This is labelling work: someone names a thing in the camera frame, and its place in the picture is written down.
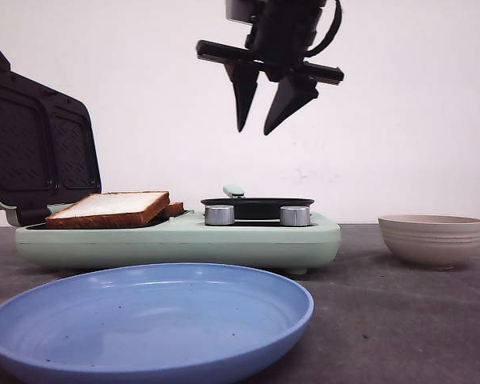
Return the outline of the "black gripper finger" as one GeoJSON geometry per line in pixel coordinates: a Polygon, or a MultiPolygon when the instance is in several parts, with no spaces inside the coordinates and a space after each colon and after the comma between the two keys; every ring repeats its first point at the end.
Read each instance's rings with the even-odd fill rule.
{"type": "Polygon", "coordinates": [[[283,78],[278,83],[274,100],[264,125],[264,135],[270,134],[277,126],[308,102],[318,97],[317,81],[313,78],[283,78]]]}
{"type": "Polygon", "coordinates": [[[233,84],[237,128],[241,132],[246,124],[250,107],[256,92],[259,71],[252,62],[228,62],[226,72],[233,84]]]}

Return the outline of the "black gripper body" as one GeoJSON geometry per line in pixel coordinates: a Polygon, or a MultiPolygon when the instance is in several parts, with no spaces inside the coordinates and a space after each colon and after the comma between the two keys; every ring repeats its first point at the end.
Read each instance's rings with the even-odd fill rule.
{"type": "Polygon", "coordinates": [[[245,46],[238,48],[200,40],[196,45],[197,56],[222,64],[250,63],[273,82],[290,74],[300,74],[337,85],[344,79],[339,68],[307,61],[332,43],[342,23],[342,5],[336,1],[325,37],[312,46],[325,4],[325,1],[227,1],[226,18],[251,25],[245,46]]]}

